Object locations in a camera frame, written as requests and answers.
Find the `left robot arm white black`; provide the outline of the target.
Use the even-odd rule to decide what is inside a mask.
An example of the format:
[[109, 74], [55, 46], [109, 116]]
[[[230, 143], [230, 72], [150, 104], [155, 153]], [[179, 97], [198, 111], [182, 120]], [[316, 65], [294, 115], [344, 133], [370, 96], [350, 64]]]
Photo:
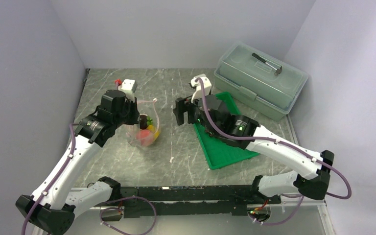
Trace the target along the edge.
[[122, 125], [139, 122], [134, 91], [108, 90], [96, 110], [83, 118], [77, 128], [70, 125], [71, 143], [43, 183], [30, 195], [21, 195], [17, 209], [25, 217], [21, 234], [28, 223], [52, 235], [63, 235], [74, 220], [89, 208], [106, 202], [116, 205], [121, 199], [121, 185], [109, 177], [77, 194], [71, 188], [88, 161], [102, 149]]

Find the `green plastic tray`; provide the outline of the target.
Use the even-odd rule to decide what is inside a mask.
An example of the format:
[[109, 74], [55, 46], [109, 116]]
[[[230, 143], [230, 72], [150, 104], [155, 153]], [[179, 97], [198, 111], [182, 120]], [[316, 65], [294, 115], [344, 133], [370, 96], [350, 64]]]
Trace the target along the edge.
[[[222, 92], [215, 96], [225, 102], [231, 115], [240, 115], [237, 105], [229, 92]], [[227, 145], [223, 141], [211, 137], [199, 120], [202, 121], [200, 115], [196, 115], [193, 127], [210, 169], [219, 169], [260, 155], [257, 152]]]

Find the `pink peach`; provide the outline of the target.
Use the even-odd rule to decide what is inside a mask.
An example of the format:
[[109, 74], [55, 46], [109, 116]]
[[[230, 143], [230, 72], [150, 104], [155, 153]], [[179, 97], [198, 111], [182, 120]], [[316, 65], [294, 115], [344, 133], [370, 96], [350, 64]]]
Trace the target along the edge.
[[153, 134], [149, 130], [140, 130], [136, 134], [136, 140], [139, 142], [141, 146], [149, 146], [154, 141]]

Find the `dark purple mangosteen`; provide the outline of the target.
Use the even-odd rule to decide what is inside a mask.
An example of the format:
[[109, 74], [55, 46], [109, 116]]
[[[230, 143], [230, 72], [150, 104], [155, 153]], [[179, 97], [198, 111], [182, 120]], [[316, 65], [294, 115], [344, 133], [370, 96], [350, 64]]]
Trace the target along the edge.
[[139, 127], [142, 130], [147, 129], [150, 125], [153, 125], [153, 119], [149, 115], [140, 114], [139, 116]]

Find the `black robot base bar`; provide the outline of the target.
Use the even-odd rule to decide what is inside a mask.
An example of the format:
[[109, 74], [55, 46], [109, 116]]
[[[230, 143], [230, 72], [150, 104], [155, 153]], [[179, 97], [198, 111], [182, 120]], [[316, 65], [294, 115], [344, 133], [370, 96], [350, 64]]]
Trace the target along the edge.
[[101, 207], [120, 206], [125, 218], [165, 215], [230, 214], [246, 216], [253, 206], [280, 204], [250, 185], [121, 187]]

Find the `clear zip top bag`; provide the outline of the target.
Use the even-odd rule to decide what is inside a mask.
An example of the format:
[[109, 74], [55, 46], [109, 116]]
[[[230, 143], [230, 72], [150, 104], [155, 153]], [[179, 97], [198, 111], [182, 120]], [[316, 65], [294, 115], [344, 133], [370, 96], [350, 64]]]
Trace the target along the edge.
[[137, 102], [139, 122], [125, 126], [126, 137], [131, 146], [148, 147], [161, 133], [160, 118], [156, 109], [158, 99]]

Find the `yellow orange fruit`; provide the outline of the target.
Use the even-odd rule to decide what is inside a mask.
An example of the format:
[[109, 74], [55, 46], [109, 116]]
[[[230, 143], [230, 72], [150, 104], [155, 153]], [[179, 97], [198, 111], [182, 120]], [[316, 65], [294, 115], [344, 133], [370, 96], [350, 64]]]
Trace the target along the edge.
[[159, 135], [160, 135], [160, 129], [155, 127], [153, 131], [153, 140], [156, 141]]

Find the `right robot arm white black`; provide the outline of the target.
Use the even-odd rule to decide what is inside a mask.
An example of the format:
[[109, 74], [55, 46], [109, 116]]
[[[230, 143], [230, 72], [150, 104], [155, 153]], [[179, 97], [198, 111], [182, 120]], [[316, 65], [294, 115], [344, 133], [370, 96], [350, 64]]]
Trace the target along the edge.
[[254, 202], [262, 203], [268, 197], [284, 193], [299, 193], [313, 200], [325, 198], [334, 153], [311, 151], [287, 141], [257, 121], [231, 113], [227, 104], [215, 95], [208, 95], [206, 102], [213, 122], [224, 132], [223, 135], [208, 121], [202, 99], [192, 100], [190, 96], [175, 100], [173, 113], [178, 125], [184, 124], [184, 114], [187, 113], [188, 123], [202, 125], [209, 137], [231, 147], [260, 153], [292, 169], [275, 176], [257, 176], [250, 190]]

